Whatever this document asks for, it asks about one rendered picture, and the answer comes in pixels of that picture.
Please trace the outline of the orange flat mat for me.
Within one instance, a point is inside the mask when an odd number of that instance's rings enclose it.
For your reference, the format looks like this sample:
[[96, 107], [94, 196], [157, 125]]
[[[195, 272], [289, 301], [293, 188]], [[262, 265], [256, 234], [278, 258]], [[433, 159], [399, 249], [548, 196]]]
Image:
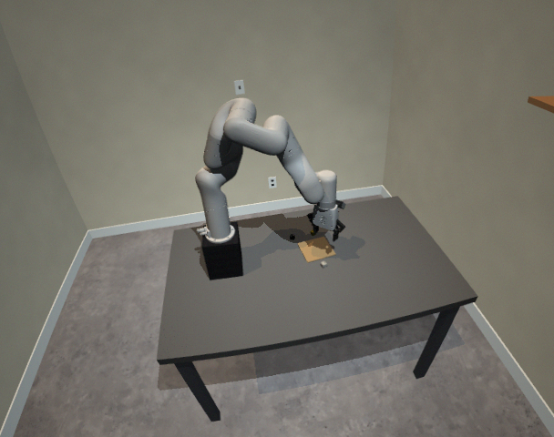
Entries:
[[335, 255], [325, 237], [297, 243], [307, 262], [324, 259]]

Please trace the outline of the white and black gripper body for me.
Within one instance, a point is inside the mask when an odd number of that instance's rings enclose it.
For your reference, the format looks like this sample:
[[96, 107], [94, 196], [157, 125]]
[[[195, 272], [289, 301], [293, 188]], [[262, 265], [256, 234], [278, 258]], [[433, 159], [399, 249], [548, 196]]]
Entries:
[[320, 208], [317, 204], [313, 207], [313, 224], [324, 229], [334, 230], [336, 220], [339, 219], [338, 207]]

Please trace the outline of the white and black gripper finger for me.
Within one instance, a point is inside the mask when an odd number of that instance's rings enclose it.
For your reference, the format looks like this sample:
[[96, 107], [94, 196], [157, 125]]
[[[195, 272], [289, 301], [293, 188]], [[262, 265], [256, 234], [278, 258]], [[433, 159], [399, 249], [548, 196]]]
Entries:
[[313, 224], [313, 213], [309, 213], [307, 215], [307, 217], [309, 218], [310, 222], [312, 223], [312, 226], [313, 226], [313, 234], [316, 234], [318, 231], [319, 231], [319, 226], [316, 226]]
[[[338, 226], [340, 229], [338, 228]], [[336, 227], [333, 230], [333, 241], [336, 241], [338, 239], [339, 233], [345, 228], [345, 225], [339, 220], [336, 220]]]

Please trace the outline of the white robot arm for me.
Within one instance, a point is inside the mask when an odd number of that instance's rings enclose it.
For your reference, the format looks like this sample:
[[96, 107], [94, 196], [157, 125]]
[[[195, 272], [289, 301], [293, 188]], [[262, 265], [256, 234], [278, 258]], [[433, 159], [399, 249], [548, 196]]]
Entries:
[[206, 166], [195, 177], [208, 224], [197, 231], [209, 242], [223, 243], [235, 235], [221, 186], [235, 177], [243, 147], [271, 156], [280, 154], [277, 158], [306, 202], [320, 208], [345, 208], [345, 203], [336, 200], [336, 174], [331, 170], [314, 172], [286, 119], [272, 116], [260, 127], [254, 124], [255, 118], [256, 108], [250, 99], [235, 98], [211, 121], [203, 156]]

